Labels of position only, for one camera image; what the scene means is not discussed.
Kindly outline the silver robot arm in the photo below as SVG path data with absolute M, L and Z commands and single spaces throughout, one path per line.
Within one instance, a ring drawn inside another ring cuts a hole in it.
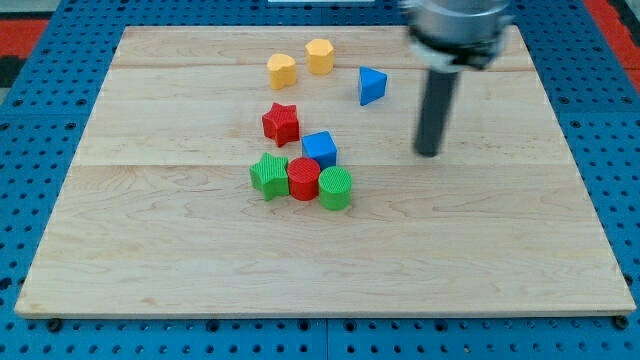
M 503 51 L 509 0 L 405 0 L 407 41 L 432 70 L 483 70 Z

